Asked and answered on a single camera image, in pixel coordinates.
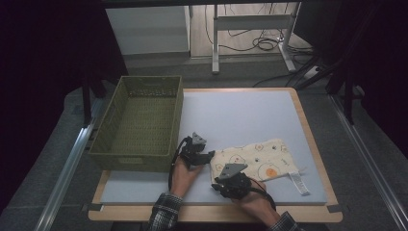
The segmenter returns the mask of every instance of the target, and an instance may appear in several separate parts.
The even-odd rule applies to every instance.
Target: hand
[[[267,186],[264,183],[255,181],[259,184],[258,185],[254,181],[255,180],[251,179],[252,188],[259,190],[267,189]],[[280,219],[280,215],[272,209],[270,202],[263,195],[257,192],[250,192],[241,200],[231,200],[243,208],[248,214],[262,221],[267,227],[271,227]]]
[[[189,170],[184,161],[180,157],[177,157],[176,163],[174,164],[170,192],[179,197],[183,197],[203,168],[204,166],[198,166]]]

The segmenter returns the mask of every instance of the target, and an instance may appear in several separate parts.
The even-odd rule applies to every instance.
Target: plaid sleeve
[[[162,193],[153,206],[149,220],[149,231],[171,230],[177,223],[183,199],[170,192]]]
[[[285,212],[276,224],[271,226],[268,231],[302,231],[294,221],[292,216]]]

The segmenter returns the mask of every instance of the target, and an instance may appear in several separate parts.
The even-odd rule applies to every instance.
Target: fabric with orange print
[[[213,183],[225,164],[234,163],[247,164],[248,167],[242,172],[258,181],[267,181],[298,171],[288,147],[280,139],[217,150],[211,161]]]

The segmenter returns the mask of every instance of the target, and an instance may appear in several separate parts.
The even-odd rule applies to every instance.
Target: white cabinet
[[[190,51],[189,7],[107,9],[122,55]]]

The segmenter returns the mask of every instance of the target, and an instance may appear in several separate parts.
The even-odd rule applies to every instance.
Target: woven basket
[[[89,154],[102,169],[169,171],[183,107],[180,76],[124,76]]]

